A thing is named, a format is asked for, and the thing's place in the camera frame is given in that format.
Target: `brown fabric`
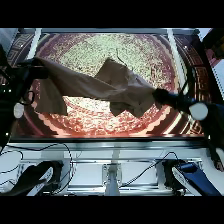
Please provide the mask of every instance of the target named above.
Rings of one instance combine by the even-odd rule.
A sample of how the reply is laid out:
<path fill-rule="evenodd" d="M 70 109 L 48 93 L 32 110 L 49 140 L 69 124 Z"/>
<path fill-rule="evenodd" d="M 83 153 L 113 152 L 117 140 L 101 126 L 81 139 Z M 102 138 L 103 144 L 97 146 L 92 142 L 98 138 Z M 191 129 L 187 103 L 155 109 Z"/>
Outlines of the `brown fabric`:
<path fill-rule="evenodd" d="M 114 116 L 124 110 L 141 117 L 154 103 L 155 90 L 126 66 L 107 59 L 95 77 L 72 71 L 53 61 L 36 58 L 49 70 L 49 78 L 40 80 L 39 113 L 68 115 L 62 96 L 88 97 L 110 102 Z"/>

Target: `circular pattern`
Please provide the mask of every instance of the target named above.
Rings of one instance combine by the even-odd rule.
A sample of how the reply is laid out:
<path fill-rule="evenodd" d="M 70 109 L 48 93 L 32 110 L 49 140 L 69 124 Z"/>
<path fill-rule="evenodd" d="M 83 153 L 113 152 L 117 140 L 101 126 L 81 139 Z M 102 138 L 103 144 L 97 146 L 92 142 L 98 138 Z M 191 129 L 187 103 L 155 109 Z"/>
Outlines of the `circular pattern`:
<path fill-rule="evenodd" d="M 61 34 L 46 41 L 37 56 L 91 76 L 110 57 L 126 64 L 154 87 L 173 92 L 178 88 L 172 56 L 153 35 Z M 38 81 L 33 87 L 38 96 Z M 42 114 L 39 118 L 58 134 L 63 130 L 72 136 L 129 135 L 143 130 L 146 133 L 159 125 L 170 111 L 169 107 L 158 110 L 153 105 L 140 119 L 127 111 L 114 117 L 109 102 L 81 97 L 64 97 L 64 100 L 69 116 Z"/>

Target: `white circular disc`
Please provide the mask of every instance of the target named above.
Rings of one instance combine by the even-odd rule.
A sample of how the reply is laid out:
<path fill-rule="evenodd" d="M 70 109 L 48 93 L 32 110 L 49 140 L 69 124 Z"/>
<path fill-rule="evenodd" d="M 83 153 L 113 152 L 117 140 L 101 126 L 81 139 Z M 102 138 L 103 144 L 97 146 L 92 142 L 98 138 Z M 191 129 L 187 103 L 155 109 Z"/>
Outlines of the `white circular disc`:
<path fill-rule="evenodd" d="M 19 119 L 23 116 L 24 113 L 24 106 L 20 103 L 16 103 L 14 106 L 14 116 L 15 118 Z"/>
<path fill-rule="evenodd" d="M 204 103 L 196 103 L 189 107 L 191 116 L 198 121 L 204 120 L 208 115 L 208 108 Z"/>

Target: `garment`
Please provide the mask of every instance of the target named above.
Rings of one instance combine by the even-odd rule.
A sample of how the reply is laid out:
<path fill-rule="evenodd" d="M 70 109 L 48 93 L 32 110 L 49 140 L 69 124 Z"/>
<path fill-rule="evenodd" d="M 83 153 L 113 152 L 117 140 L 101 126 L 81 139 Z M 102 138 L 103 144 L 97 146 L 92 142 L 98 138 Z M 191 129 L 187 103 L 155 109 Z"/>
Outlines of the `garment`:
<path fill-rule="evenodd" d="M 114 116 L 127 110 L 135 117 L 141 117 L 154 104 L 152 92 L 155 88 L 112 59 L 106 59 L 95 77 L 72 71 L 51 60 L 35 59 L 49 71 L 48 79 L 40 80 L 40 100 L 36 107 L 39 113 L 68 115 L 63 96 L 109 101 Z"/>

